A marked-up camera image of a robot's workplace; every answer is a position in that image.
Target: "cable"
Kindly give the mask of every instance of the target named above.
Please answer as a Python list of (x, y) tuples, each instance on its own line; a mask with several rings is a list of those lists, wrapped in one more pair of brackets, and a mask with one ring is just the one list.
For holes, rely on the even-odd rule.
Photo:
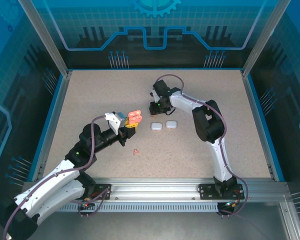
[(77, 170), (82, 170), (85, 169), (87, 167), (90, 166), (92, 159), (94, 157), (94, 148), (95, 148), (95, 132), (94, 132), (94, 122), (96, 120), (99, 119), (103, 119), (105, 118), (105, 115), (102, 116), (98, 116), (96, 118), (94, 118), (91, 122), (91, 153), (90, 153), (90, 158), (89, 161), (87, 162), (86, 165), (83, 165), (81, 167), (77, 167), (77, 168), (70, 168), (67, 170), (62, 170), (62, 171), (58, 171), (55, 174), (50, 175), (49, 177), (47, 177), (46, 179), (44, 179), (42, 182), (40, 182), (31, 192), (29, 192), (29, 194), (23, 199), (23, 201), (19, 204), (19, 206), (17, 206), (15, 208), (15, 210), (13, 211), (13, 213), (11, 214), (11, 216), (9, 217), (8, 221), (5, 224), (4, 230), (3, 230), (3, 236), (2, 236), (2, 240), (6, 240), (6, 236), (8, 233), (8, 228), (13, 220), (13, 218), (15, 217), (15, 215), (17, 214), (17, 212), (21, 209), (21, 207), (29, 200), (29, 198), (32, 196), (32, 194), (37, 191), (43, 184), (45, 184), (47, 181), (49, 181), (52, 178), (56, 178), (59, 174), (64, 174), (64, 173), (68, 173), (68, 172), (72, 172), (72, 171), (77, 171)]
[(184, 83), (184, 81), (181, 79), (181, 77), (179, 77), (179, 76), (177, 76), (177, 75), (175, 75), (175, 74), (170, 74), (170, 73), (169, 73), (169, 74), (162, 75), (162, 76), (158, 77), (158, 79), (157, 79), (155, 82), (158, 82), (161, 78), (166, 77), (166, 76), (172, 76), (172, 77), (175, 77), (175, 78), (177, 78), (177, 79), (179, 79), (179, 80), (181, 81), (182, 87), (181, 87), (180, 92), (181, 92), (181, 94), (182, 94), (182, 92), (183, 92), (183, 90), (184, 90), (185, 83)]
[[(101, 208), (101, 205), (104, 203), (104, 200), (106, 199), (106, 196), (107, 196), (107, 193), (108, 193), (108, 188), (106, 188), (105, 190), (103, 190), (98, 196), (96, 196), (94, 199), (91, 199), (90, 201), (71, 201), (72, 203), (75, 203), (75, 204), (89, 204), (91, 202), (94, 202), (95, 200), (97, 200), (98, 198), (100, 198), (102, 195), (102, 200), (99, 204), (99, 206), (96, 208), (96, 210), (94, 210), (94, 212), (90, 213), (90, 214), (87, 214), (87, 218), (88, 216), (91, 217), (93, 215), (95, 215), (99, 209)], [(78, 213), (81, 215), (81, 217), (83, 217), (84, 215), (80, 212), (80, 209), (78, 209)]]
[(184, 98), (186, 98), (186, 99), (192, 101), (192, 102), (202, 104), (203, 106), (205, 106), (205, 107), (207, 107), (208, 109), (212, 110), (212, 111), (213, 111), (213, 112), (221, 119), (221, 121), (222, 121), (222, 124), (223, 124), (223, 127), (224, 127), (224, 132), (223, 132), (222, 136), (219, 138), (219, 146), (220, 146), (220, 151), (221, 151), (221, 155), (222, 155), (222, 160), (223, 160), (224, 166), (225, 166), (225, 168), (229, 171), (229, 173), (230, 173), (232, 176), (234, 176), (235, 178), (237, 178), (237, 179), (239, 179), (239, 180), (241, 180), (241, 181), (243, 182), (243, 184), (244, 184), (244, 186), (245, 186), (245, 189), (246, 189), (246, 196), (245, 196), (245, 199), (244, 199), (244, 202), (243, 202), (241, 208), (240, 208), (238, 211), (236, 211), (236, 212), (234, 212), (234, 213), (231, 214), (231, 216), (235, 216), (235, 215), (237, 215), (239, 212), (241, 212), (241, 210), (242, 210), (242, 209), (245, 207), (245, 205), (247, 204), (248, 196), (249, 196), (249, 189), (248, 189), (248, 185), (247, 185), (246, 181), (243, 180), (241, 177), (237, 176), (236, 174), (234, 174), (234, 173), (231, 171), (231, 169), (229, 168), (228, 164), (227, 164), (226, 157), (225, 157), (225, 153), (224, 153), (224, 149), (223, 149), (223, 147), (222, 147), (222, 139), (225, 137), (225, 135), (226, 135), (226, 133), (227, 133), (227, 124), (226, 124), (226, 121), (225, 121), (225, 119), (223, 118), (223, 116), (222, 116), (215, 108), (213, 108), (212, 106), (206, 104), (205, 102), (203, 102), (203, 101), (197, 101), (196, 99), (194, 99), (194, 98), (192, 98), (192, 97), (189, 97), (189, 96), (187, 96), (187, 95), (184, 95), (183, 93), (182, 93), (182, 96), (183, 96)]
[(176, 110), (176, 108), (174, 108), (171, 112), (169, 112), (169, 113), (166, 113), (165, 112), (165, 115), (167, 115), (167, 116), (170, 116), (171, 114), (173, 114), (174, 112), (175, 112), (175, 110)]
[[(224, 212), (224, 213), (226, 213), (226, 214), (230, 214), (230, 216), (232, 215), (232, 213), (230, 212), (230, 211), (227, 211), (227, 210), (221, 210), (221, 212)], [(262, 236), (264, 236), (264, 238), (265, 239), (267, 239), (267, 240), (270, 240), (268, 237), (267, 237), (267, 235), (265, 235), (264, 234), (264, 232), (263, 231), (261, 231), (260, 230), (260, 228), (258, 228), (253, 222), (251, 222), (250, 220), (248, 220), (247, 218), (245, 218), (245, 217), (243, 217), (243, 216), (241, 216), (241, 215), (236, 215), (238, 218), (240, 218), (240, 219), (242, 219), (242, 220), (244, 220), (244, 221), (246, 221), (246, 222), (248, 222), (248, 223), (250, 223), (259, 233), (261, 233), (261, 235)]]

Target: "robotic arm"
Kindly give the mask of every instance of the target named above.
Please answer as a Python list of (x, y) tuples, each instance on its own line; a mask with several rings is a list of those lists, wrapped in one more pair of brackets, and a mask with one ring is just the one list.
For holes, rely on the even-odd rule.
[[(230, 169), (230, 166), (225, 151), (225, 139), (223, 138), (221, 144), (219, 143), (225, 130), (224, 125), (215, 112), (202, 104), (211, 106), (220, 113), (217, 103), (214, 100), (194, 99), (182, 93), (182, 90), (177, 87), (170, 89), (163, 80), (159, 80), (153, 85), (150, 95), (154, 97), (154, 101), (150, 103), (149, 107), (151, 115), (170, 115), (176, 108), (192, 115), (198, 137), (208, 144), (212, 154), (216, 191), (221, 197), (227, 192), (232, 192), (233, 187), (237, 185), (237, 179), (227, 169), (227, 167)], [(227, 166), (224, 163), (221, 147)]]
[[(109, 129), (101, 132), (97, 124), (93, 124), (94, 149), (90, 167), (96, 160), (95, 154), (102, 149), (119, 142), (123, 147), (127, 139), (130, 139), (141, 121), (140, 111), (129, 113), (125, 117), (121, 112), (106, 113)], [(79, 142), (65, 156), (64, 160), (46, 177), (27, 191), (17, 195), (14, 199), (6, 198), (0, 204), (0, 224), (5, 227), (13, 212), (21, 208), (13, 216), (8, 227), (6, 239), (28, 239), (48, 216), (63, 205), (76, 199), (93, 199), (100, 193), (100, 187), (85, 173), (92, 152), (91, 124), (83, 128), (79, 135)]]

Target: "white block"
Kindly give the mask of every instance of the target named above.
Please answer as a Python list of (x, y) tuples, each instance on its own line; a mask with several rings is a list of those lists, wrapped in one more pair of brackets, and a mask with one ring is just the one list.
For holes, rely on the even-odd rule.
[(176, 129), (177, 128), (177, 122), (176, 121), (166, 121), (165, 124), (167, 129)]
[(157, 130), (157, 131), (162, 130), (162, 123), (160, 123), (160, 122), (151, 123), (151, 129), (152, 130)]

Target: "glass panel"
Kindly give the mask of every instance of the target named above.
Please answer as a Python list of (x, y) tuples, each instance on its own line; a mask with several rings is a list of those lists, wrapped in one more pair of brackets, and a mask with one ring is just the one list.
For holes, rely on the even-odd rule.
[(35, 0), (69, 68), (241, 68), (277, 0)]
[(290, 2), (253, 67), (251, 77), (284, 178), (288, 181), (291, 192), (298, 193), (300, 192), (300, 0)]
[(59, 76), (18, 1), (0, 1), (0, 194), (28, 176)]

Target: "small pink piece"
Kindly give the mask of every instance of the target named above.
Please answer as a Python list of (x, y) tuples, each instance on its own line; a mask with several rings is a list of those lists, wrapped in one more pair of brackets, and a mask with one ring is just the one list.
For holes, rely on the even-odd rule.
[(129, 117), (129, 124), (137, 124), (140, 123), (142, 120), (140, 110), (129, 112), (128, 117)]

